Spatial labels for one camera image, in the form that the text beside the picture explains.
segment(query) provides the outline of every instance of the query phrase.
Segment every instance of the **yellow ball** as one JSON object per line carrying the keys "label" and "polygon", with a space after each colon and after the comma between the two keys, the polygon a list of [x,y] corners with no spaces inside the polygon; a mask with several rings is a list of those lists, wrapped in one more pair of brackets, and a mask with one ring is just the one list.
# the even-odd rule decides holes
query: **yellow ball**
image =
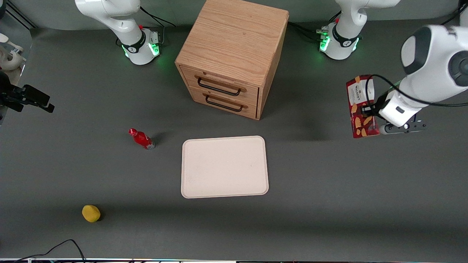
{"label": "yellow ball", "polygon": [[94,205],[85,205],[83,210],[81,210],[81,213],[86,221],[90,223],[96,222],[101,217],[101,212],[99,212],[99,209]]}

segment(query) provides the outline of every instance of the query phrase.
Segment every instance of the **wooden cabinet top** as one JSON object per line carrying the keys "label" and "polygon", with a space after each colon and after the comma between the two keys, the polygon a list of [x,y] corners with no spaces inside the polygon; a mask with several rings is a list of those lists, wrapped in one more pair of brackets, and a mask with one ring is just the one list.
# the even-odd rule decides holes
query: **wooden cabinet top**
{"label": "wooden cabinet top", "polygon": [[175,62],[261,87],[288,17],[242,0],[206,0]]}

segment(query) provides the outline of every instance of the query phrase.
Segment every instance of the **red snack box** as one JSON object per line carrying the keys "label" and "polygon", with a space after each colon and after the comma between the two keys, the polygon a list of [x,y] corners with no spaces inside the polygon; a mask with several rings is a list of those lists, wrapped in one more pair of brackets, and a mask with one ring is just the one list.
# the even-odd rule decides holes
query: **red snack box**
{"label": "red snack box", "polygon": [[[379,135],[379,125],[375,116],[364,117],[361,113],[362,106],[366,106],[366,81],[369,75],[361,75],[346,83],[348,92],[348,106],[351,117],[351,128],[353,138],[362,138],[367,136]],[[370,103],[374,102],[374,81],[370,78],[367,85]]]}

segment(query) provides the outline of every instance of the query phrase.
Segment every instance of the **white tray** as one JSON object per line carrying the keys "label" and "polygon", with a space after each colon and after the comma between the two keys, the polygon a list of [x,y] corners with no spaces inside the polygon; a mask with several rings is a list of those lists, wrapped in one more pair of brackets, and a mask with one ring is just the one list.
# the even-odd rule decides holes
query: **white tray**
{"label": "white tray", "polygon": [[192,139],[182,146],[185,198],[263,195],[268,191],[265,141],[260,136]]}

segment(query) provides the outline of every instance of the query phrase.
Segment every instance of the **drawer handle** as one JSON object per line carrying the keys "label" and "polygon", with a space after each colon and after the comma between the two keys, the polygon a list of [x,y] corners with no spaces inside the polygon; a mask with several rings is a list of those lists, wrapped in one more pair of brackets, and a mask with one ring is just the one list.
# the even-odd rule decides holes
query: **drawer handle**
{"label": "drawer handle", "polygon": [[202,78],[198,78],[198,85],[200,87],[203,87],[203,88],[218,91],[218,92],[221,92],[221,93],[224,93],[224,94],[227,94],[227,95],[231,95],[231,96],[238,96],[241,93],[241,89],[239,89],[236,93],[232,93],[232,92],[229,92],[229,91],[225,91],[225,90],[222,90],[222,89],[219,89],[219,88],[215,88],[215,87],[211,87],[211,86],[202,84],[202,83],[200,83],[200,81],[202,81]]}
{"label": "drawer handle", "polygon": [[206,98],[205,98],[206,103],[214,105],[214,106],[218,106],[218,107],[221,107],[221,108],[224,108],[224,109],[227,109],[227,110],[232,110],[232,111],[235,111],[235,112],[240,112],[242,110],[242,108],[243,108],[242,105],[241,105],[241,107],[239,109],[234,109],[234,108],[224,106],[224,105],[216,103],[216,102],[211,102],[211,101],[208,100],[209,96],[208,95],[205,95],[205,96],[206,96]]}

